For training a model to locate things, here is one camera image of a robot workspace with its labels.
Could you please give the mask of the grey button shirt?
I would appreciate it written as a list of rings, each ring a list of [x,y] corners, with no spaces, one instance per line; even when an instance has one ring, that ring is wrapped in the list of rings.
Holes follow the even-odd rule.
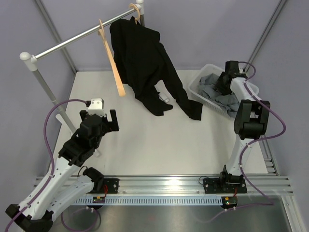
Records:
[[[201,77],[197,85],[198,94],[218,105],[230,117],[235,118],[239,109],[239,101],[234,94],[222,95],[215,89],[219,76],[212,73]]]

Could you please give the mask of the black shirt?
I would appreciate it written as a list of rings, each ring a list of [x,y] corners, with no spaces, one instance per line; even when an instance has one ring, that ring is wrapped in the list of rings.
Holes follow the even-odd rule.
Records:
[[[124,84],[129,85],[145,108],[155,116],[163,116],[173,108],[162,101],[155,86],[163,81],[167,91],[192,120],[201,120],[202,104],[191,100],[160,42],[158,31],[141,26],[132,17],[110,25],[114,61]]]

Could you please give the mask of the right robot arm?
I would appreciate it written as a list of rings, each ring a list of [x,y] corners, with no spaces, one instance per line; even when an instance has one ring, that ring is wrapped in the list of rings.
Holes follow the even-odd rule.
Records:
[[[266,133],[270,102],[262,101],[261,105],[249,78],[239,70],[239,61],[227,61],[225,71],[216,83],[216,89],[224,94],[234,94],[239,102],[239,109],[234,120],[236,141],[228,163],[220,175],[213,181],[214,192],[246,193],[244,168],[251,153],[253,141],[260,139]]]

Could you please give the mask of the wooden hanger front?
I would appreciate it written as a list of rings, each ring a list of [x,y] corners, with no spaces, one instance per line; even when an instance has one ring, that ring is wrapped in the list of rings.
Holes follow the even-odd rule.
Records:
[[[116,84],[116,87],[117,87],[118,94],[119,94],[120,97],[124,97],[126,95],[126,92],[125,92],[122,80],[120,78],[119,71],[118,71],[117,66],[115,64],[110,46],[108,44],[108,41],[107,41],[107,38],[106,38],[106,35],[105,35],[105,31],[104,31],[104,26],[103,26],[101,19],[99,19],[99,25],[100,25],[100,29],[98,30],[98,33],[102,37],[102,41],[103,41],[103,44],[104,44],[104,47],[105,47],[105,50],[106,50],[106,53],[107,53],[107,57],[109,59],[109,62],[110,62],[111,68],[112,68],[112,72],[113,72],[113,76],[114,76],[114,79],[115,79],[115,84]]]

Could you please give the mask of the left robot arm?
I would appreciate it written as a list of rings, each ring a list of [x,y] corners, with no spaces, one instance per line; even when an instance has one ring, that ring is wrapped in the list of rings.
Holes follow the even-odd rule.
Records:
[[[110,110],[111,121],[105,115],[80,112],[82,122],[72,137],[66,141],[59,156],[47,174],[29,196],[19,204],[11,204],[6,214],[25,232],[47,232],[54,221],[77,199],[87,193],[116,194],[117,179],[106,180],[104,175],[93,167],[88,167],[83,174],[68,188],[60,188],[73,173],[80,170],[85,161],[99,147],[102,137],[119,131],[115,110]]]

